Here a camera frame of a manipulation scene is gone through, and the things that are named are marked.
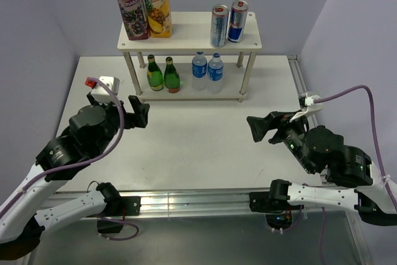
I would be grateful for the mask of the Pocari water bottle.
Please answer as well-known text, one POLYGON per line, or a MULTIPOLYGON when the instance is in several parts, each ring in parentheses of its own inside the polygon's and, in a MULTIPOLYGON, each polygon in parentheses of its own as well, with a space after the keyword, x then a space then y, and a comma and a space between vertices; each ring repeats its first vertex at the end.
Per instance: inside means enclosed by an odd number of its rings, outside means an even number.
POLYGON ((207 74, 209 82, 207 84, 207 89, 212 94, 218 94, 222 89, 222 79, 223 79, 223 61, 219 53, 214 53, 212 59, 207 65, 207 74))
POLYGON ((197 52, 192 59, 192 87, 203 91, 207 84, 207 59, 203 52, 197 52))

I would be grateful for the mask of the Red Bull can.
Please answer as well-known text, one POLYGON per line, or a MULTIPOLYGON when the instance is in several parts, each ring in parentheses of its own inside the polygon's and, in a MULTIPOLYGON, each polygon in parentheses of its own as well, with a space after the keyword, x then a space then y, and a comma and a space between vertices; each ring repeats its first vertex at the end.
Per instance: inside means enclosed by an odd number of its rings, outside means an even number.
POLYGON ((231 5, 228 40, 233 43, 242 41, 246 17, 248 14, 248 4, 244 0, 235 0, 231 5))

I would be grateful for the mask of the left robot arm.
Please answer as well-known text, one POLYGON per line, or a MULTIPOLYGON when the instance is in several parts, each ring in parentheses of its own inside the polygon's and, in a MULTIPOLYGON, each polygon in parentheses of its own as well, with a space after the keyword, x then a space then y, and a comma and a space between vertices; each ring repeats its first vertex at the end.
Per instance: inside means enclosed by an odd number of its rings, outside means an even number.
POLYGON ((112 101, 101 103, 91 94, 88 106, 69 119, 62 134, 38 154, 28 175, 1 206, 1 260, 16 260, 31 253, 41 236, 84 217, 120 215, 122 198, 109 182, 102 182, 81 197, 43 210, 45 201, 59 188, 102 158, 121 128, 145 128, 149 104, 129 96, 133 112, 112 101))

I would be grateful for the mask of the silver energy can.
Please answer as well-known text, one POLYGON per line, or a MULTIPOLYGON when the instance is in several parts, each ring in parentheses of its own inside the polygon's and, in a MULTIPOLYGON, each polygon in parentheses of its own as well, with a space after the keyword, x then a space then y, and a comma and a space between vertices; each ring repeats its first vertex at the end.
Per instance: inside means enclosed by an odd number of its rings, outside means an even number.
POLYGON ((212 8, 210 44, 212 47, 221 48, 226 43, 226 32, 228 28, 228 7, 217 4, 212 8))

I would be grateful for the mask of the green glass bottle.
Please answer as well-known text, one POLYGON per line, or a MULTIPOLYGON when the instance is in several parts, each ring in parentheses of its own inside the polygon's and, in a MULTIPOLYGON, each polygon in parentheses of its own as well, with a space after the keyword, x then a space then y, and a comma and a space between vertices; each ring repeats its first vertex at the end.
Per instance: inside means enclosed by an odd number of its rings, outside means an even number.
POLYGON ((164 78, 161 69, 156 63, 153 54, 148 55, 148 69, 147 69, 147 80, 150 88, 153 91, 160 91, 164 87, 164 78))
POLYGON ((164 86, 169 93, 177 93, 180 90, 181 79, 177 72, 172 57, 166 58, 166 69, 164 72, 164 86))

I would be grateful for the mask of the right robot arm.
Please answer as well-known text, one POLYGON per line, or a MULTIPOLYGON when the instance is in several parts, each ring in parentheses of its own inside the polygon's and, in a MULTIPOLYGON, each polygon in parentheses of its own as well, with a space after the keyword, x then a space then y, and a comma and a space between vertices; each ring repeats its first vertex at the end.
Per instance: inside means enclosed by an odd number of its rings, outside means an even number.
POLYGON ((388 194, 396 184, 384 182, 371 157, 360 148, 345 145, 341 135, 323 125, 310 128, 306 117, 273 111, 266 117, 247 117, 254 142, 269 131, 271 145, 283 143, 308 174, 324 173, 330 185, 313 187, 274 179, 268 191, 249 193, 253 212, 276 213, 299 208, 323 207, 359 215, 371 225, 396 225, 396 209, 388 194))

